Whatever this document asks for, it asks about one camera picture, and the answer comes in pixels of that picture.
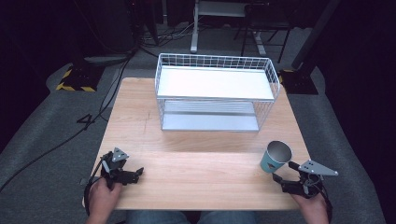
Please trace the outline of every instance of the black equipment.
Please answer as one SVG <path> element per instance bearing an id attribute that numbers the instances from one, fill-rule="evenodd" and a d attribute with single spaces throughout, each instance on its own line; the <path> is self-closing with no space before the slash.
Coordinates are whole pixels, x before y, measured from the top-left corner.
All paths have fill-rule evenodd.
<path id="1" fill-rule="evenodd" d="M 283 192 L 297 194 L 305 197 L 306 199 L 313 198 L 320 193 L 327 204 L 327 215 L 330 223 L 332 220 L 332 204 L 322 180 L 324 175 L 338 175 L 338 172 L 311 160 L 306 161 L 302 165 L 299 165 L 294 161 L 290 161 L 289 167 L 298 171 L 300 174 L 300 180 L 284 180 L 279 175 L 273 173 L 273 179 L 275 182 L 280 184 Z"/>
<path id="2" fill-rule="evenodd" d="M 121 183 L 123 186 L 137 183 L 139 177 L 143 174 L 144 168 L 142 167 L 136 172 L 124 171 L 122 167 L 128 158 L 129 156 L 117 147 L 114 148 L 114 153 L 109 151 L 106 155 L 101 157 L 101 160 L 98 162 L 95 171 L 93 172 L 88 184 L 84 189 L 84 205 L 88 216 L 90 215 L 89 196 L 91 186 L 99 178 L 104 178 L 106 180 L 109 189 L 112 189 L 114 183 Z M 98 171 L 101 164 L 101 177 L 96 177 L 96 172 Z"/>

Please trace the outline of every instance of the chair leg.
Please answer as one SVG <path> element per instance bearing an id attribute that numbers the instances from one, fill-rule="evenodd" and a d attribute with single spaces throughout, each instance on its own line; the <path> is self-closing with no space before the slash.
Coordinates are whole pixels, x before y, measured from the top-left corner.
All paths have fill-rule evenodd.
<path id="1" fill-rule="evenodd" d="M 238 37 L 239 32 L 241 31 L 241 29 L 242 29 L 242 26 L 239 26 L 238 31 L 236 32 L 235 36 L 233 37 L 233 40 L 235 40 Z"/>
<path id="2" fill-rule="evenodd" d="M 244 41 L 243 41 L 243 43 L 242 43 L 242 50 L 241 50 L 241 57 L 244 56 L 245 45 L 246 45 L 246 43 L 247 43 L 247 35 L 248 35 L 248 27 L 245 28 Z"/>
<path id="3" fill-rule="evenodd" d="M 283 50 L 285 50 L 286 42 L 288 41 L 289 33 L 290 33 L 290 29 L 286 33 L 286 37 L 285 37 L 285 40 L 283 41 L 282 50 L 280 51 L 280 55 L 279 55 L 279 59 L 277 60 L 277 63 L 280 63 L 280 59 L 282 58 L 282 55 L 283 55 Z"/>
<path id="4" fill-rule="evenodd" d="M 274 38 L 274 36 L 277 34 L 278 30 L 274 31 L 274 33 L 271 35 L 270 38 L 268 38 L 267 42 L 270 42 L 272 40 L 272 38 Z"/>

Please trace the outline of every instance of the white shelf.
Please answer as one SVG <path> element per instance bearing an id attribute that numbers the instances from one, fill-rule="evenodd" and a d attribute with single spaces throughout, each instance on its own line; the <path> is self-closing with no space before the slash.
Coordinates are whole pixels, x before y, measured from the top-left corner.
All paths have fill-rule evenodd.
<path id="1" fill-rule="evenodd" d="M 158 98 L 274 100 L 263 70 L 163 66 Z"/>
<path id="2" fill-rule="evenodd" d="M 198 14 L 206 16 L 245 17 L 244 3 L 200 1 Z"/>
<path id="3" fill-rule="evenodd" d="M 166 101 L 163 130 L 256 132 L 251 102 Z"/>

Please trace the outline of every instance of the gray carpet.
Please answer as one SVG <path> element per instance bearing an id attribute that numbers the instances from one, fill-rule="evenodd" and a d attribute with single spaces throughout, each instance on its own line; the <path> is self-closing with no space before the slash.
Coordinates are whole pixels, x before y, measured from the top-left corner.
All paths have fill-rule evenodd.
<path id="1" fill-rule="evenodd" d="M 309 29 L 292 30 L 282 62 L 275 63 L 276 70 L 290 68 L 309 33 Z M 233 40 L 234 34 L 232 28 L 202 31 L 198 54 L 238 56 L 242 36 Z M 190 43 L 191 36 L 187 35 L 148 50 L 154 54 L 190 53 Z M 276 62 L 279 48 L 266 50 L 268 57 Z M 247 47 L 246 56 L 258 56 L 254 46 Z M 124 76 L 154 77 L 156 63 L 155 57 L 140 50 L 128 63 Z M 32 159 L 73 136 L 84 127 L 77 123 L 78 119 L 87 114 L 96 116 L 102 102 L 108 102 L 107 92 L 119 65 L 105 70 L 97 92 L 56 91 L 55 87 L 68 66 L 66 64 L 48 78 L 50 95 L 24 122 L 0 155 L 0 184 Z M 311 158 L 340 174 L 324 181 L 334 207 L 333 223 L 385 223 L 373 183 L 344 136 L 324 94 L 325 84 L 318 69 L 312 78 L 319 95 L 288 96 Z M 110 113 L 111 107 L 106 109 L 103 117 L 108 118 Z M 83 223 L 86 218 L 81 205 L 84 187 L 79 180 L 90 175 L 105 129 L 106 121 L 98 118 L 87 131 L 18 174 L 0 193 L 0 223 Z M 258 214 L 260 223 L 304 223 L 299 211 Z M 109 223 L 123 219 L 125 212 L 115 211 Z"/>

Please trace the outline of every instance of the office chair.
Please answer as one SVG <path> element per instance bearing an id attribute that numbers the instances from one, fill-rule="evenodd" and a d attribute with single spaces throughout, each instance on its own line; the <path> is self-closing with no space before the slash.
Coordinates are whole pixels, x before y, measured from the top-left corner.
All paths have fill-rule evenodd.
<path id="1" fill-rule="evenodd" d="M 277 62 L 280 63 L 291 30 L 289 18 L 291 14 L 295 12 L 294 9 L 291 11 L 289 15 L 287 15 L 284 10 L 285 4 L 286 3 L 283 0 L 267 0 L 267 1 L 252 1 L 251 3 L 245 6 L 245 18 L 242 22 L 242 25 L 239 27 L 238 32 L 233 38 L 236 39 L 242 27 L 245 27 L 241 57 L 243 57 L 244 55 L 245 45 L 247 43 L 248 31 L 252 31 L 256 35 L 259 35 L 260 32 L 262 31 L 272 31 L 274 33 L 267 40 L 265 45 L 282 46 L 279 59 L 277 60 Z M 277 34 L 278 31 L 286 31 L 286 36 L 283 41 L 283 44 L 268 43 L 273 39 L 273 37 Z"/>

